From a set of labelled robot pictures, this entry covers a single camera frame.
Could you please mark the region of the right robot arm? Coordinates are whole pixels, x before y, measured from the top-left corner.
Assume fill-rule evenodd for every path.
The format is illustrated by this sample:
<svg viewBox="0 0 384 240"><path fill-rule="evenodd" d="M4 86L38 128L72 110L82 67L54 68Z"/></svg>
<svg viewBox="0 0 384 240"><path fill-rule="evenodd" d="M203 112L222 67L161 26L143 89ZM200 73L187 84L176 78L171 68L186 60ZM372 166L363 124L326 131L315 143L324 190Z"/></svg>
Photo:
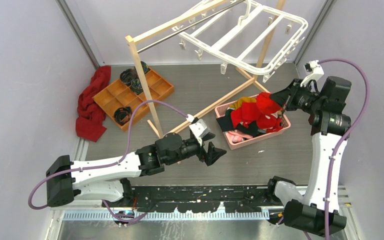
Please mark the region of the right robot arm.
<svg viewBox="0 0 384 240"><path fill-rule="evenodd" d="M295 78L270 99L286 111L301 110L309 115L312 161L305 193L294 181L274 176L268 181L265 198L271 205L282 204L282 222L291 228L328 238L343 230L347 219L339 214L338 182L345 136L351 118L343 114L351 82L329 76L320 91L313 90L315 80L305 83Z"/></svg>

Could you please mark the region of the red santa sock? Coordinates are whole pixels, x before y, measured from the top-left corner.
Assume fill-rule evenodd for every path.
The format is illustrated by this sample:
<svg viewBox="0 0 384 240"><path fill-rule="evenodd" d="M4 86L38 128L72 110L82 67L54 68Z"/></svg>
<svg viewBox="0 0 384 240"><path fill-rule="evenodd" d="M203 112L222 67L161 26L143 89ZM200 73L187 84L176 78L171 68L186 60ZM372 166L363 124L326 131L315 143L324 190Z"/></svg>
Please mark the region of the red santa sock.
<svg viewBox="0 0 384 240"><path fill-rule="evenodd" d="M281 127L281 118L275 116L281 110L274 100L270 98L268 92L261 92L256 97L256 107L260 112L256 124L259 129L266 130L268 133L278 132Z"/></svg>

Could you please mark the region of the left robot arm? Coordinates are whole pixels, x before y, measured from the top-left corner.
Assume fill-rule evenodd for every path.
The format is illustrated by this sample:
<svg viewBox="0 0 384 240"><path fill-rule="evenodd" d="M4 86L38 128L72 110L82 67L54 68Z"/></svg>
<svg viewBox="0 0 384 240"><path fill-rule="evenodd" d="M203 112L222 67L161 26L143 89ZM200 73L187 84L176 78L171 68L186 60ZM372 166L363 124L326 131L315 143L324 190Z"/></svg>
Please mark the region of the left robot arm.
<svg viewBox="0 0 384 240"><path fill-rule="evenodd" d="M74 200L105 200L128 207L134 197L127 186L127 178L159 174L165 166L193 156L211 166L227 153L212 142L208 150L204 146L193 135L183 140L177 133L168 133L126 157L71 161L69 155L59 156L45 174L49 177L59 173L46 182L47 205L60 207Z"/></svg>

